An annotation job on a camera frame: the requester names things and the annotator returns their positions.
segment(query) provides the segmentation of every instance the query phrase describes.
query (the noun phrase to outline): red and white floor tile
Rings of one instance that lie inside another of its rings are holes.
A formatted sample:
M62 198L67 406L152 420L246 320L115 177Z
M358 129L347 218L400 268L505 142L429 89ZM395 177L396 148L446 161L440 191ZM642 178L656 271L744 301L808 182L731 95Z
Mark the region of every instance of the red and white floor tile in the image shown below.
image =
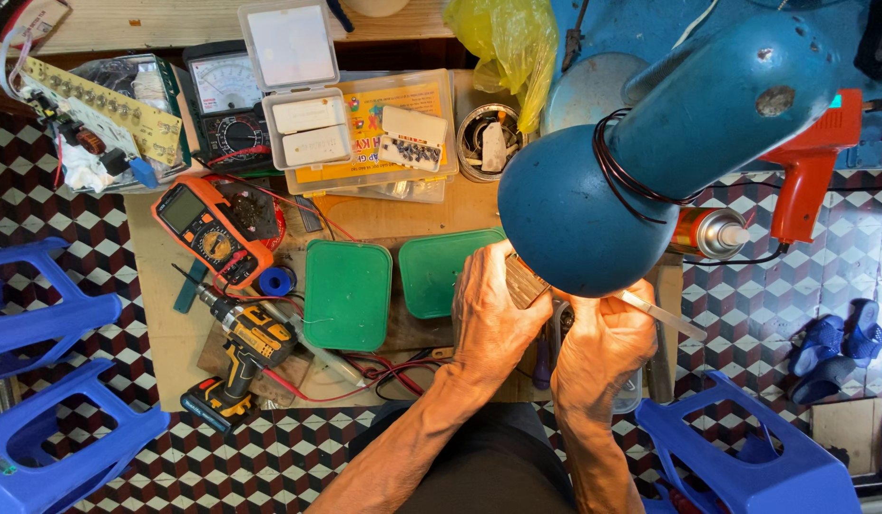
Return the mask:
M120 320L73 347L66 362L19 377L24 396L59 380L95 356L117 364L103 375L112 391L136 410L158 402L136 263L127 215L119 195L73 195L53 191L54 149L36 122L0 112L0 247L47 236L72 244L59 257L90 295L116 293L124 305ZM730 177L743 183L705 192L698 204L731 206L751 219L743 256L759 257L776 242L768 235L776 175ZM882 173L837 173L838 187L882 185ZM4 266L6 314L52 305L59 299L37 273L24 265ZM704 268L685 265L683 314L705 327L709 339L679 343L676 396L701 391L706 369L720 369L746 391L808 429L805 407L790 403L786 365L802 327L823 314L846 316L849 301L867 297L881 303L882 191L829 193L814 231L814 242L796 244L778 261ZM882 353L869 369L858 369L838 398L882 397ZM556 452L565 459L551 404L538 414ZM107 432L107 420L88 404L59 410L61 433L48 441L63 456ZM78 508L88 512L298 512L343 470L346 444L371 423L365 408L270 411L257 415L237 434L222 437L190 415L173 415L170 430L137 455L130 470L105 485ZM696 431L722 450L741 447L755 418L735 405L714 405L686 416ZM629 468L642 492L660 468L652 443L634 415L614 419L613 432L626 450Z

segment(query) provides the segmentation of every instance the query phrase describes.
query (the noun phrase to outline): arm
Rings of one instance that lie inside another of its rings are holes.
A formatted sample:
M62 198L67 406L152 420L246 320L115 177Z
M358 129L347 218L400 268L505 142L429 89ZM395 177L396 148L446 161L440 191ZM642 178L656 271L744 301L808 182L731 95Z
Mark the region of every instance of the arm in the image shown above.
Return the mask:
M640 280L629 290L650 302ZM569 297L574 324L552 373L552 400L581 512L644 512L625 453L612 435L612 402L654 353L653 319L618 298Z
M458 277L454 361L412 407L361 452L308 512L394 512L415 490L454 433L508 378L551 316L547 294L518 310L505 284L508 241L467 258Z

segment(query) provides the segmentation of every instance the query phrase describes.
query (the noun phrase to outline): man's left hand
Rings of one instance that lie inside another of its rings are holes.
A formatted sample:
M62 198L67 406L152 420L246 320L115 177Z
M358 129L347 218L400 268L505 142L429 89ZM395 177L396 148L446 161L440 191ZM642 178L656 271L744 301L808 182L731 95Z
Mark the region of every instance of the man's left hand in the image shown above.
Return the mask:
M488 394L494 394L517 367L552 313L548 292L526 310L515 306L505 282L504 263L513 252L505 239L468 257L451 309L458 339L452 370L470 387Z

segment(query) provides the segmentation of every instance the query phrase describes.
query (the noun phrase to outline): yellow cordless drill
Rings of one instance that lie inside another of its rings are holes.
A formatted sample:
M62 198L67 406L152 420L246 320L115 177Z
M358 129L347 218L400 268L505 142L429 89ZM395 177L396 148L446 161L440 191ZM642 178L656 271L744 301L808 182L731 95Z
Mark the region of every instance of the yellow cordless drill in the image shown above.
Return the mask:
M226 379L214 377L200 382L181 395L181 404L203 418L207 425L229 435L255 408L248 388L257 369L281 364L298 337L291 326L275 321L260 307L243 306L172 265L197 286L197 297L209 306L210 314L222 322L228 337L225 353L231 360Z

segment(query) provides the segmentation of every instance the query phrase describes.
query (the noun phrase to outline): yellow plastic bag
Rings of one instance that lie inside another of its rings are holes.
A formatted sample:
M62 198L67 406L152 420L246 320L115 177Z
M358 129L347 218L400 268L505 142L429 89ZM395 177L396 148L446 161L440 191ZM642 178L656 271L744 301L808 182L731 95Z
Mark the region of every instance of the yellow plastic bag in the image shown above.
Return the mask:
M453 0L444 21L480 58L473 74L476 89L507 89L516 95L518 130L535 131L558 50L558 28L549 0Z

